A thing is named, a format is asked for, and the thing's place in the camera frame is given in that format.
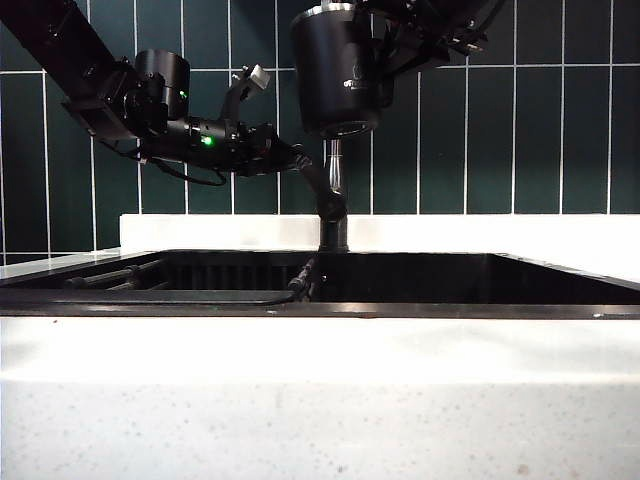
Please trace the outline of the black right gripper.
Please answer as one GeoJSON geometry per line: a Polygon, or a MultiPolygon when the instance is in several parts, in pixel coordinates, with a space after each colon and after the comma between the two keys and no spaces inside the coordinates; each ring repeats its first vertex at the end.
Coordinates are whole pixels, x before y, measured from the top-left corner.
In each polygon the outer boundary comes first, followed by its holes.
{"type": "Polygon", "coordinates": [[[449,50],[463,55],[481,50],[487,41],[489,17],[479,23],[487,1],[362,0],[357,7],[393,25],[413,25],[420,36],[391,35],[387,77],[447,65],[449,50]]]}

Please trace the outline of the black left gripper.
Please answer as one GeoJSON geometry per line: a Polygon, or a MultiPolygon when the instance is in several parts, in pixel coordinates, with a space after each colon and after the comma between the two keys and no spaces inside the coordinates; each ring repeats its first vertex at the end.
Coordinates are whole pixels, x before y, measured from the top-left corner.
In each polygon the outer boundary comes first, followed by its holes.
{"type": "Polygon", "coordinates": [[[238,138],[230,145],[231,171],[242,177],[282,171],[302,172],[313,165],[301,144],[289,144],[279,138],[271,123],[249,126],[238,124],[238,138]]]}

